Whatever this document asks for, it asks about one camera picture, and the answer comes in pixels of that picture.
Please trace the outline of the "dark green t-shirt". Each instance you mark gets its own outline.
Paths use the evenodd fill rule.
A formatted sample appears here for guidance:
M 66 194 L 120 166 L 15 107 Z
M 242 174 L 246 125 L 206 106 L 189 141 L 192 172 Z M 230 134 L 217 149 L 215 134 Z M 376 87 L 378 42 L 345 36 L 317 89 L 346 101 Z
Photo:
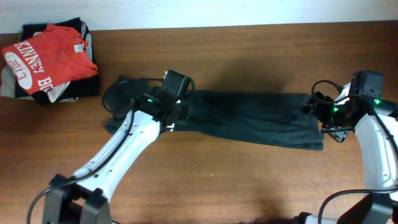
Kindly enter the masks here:
M 119 77 L 102 96 L 112 114 L 106 130 L 114 134 L 131 101 L 149 93 L 148 78 Z M 240 93 L 194 89 L 189 102 L 188 123 L 176 131 L 200 132 L 216 138 L 310 151 L 323 150 L 324 135 L 317 120 L 301 112 L 310 99 L 303 93 Z

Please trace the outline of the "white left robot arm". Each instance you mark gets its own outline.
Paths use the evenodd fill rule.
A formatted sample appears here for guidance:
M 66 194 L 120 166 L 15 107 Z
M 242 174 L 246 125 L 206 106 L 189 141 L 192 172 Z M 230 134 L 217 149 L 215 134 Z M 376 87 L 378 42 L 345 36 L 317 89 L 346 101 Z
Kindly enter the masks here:
M 161 86 L 136 100 L 119 129 L 71 177 L 57 174 L 45 190 L 42 223 L 112 224 L 110 201 L 116 187 L 138 156 L 162 133 L 173 130 L 193 80 L 166 71 Z

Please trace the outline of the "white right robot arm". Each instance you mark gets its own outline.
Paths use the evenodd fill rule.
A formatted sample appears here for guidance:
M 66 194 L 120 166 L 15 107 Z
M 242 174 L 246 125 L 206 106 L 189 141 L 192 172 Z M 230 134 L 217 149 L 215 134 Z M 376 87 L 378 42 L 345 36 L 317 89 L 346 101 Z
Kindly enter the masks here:
M 348 133 L 359 141 L 365 188 L 342 190 L 324 200 L 318 214 L 302 212 L 298 223 L 397 223 L 397 103 L 382 97 L 384 75 L 372 70 L 355 72 L 345 86 L 333 83 L 336 98 L 311 90 L 302 112 L 322 124 L 321 133 L 343 142 Z M 327 218 L 327 204 L 342 195 L 364 197 L 339 218 Z

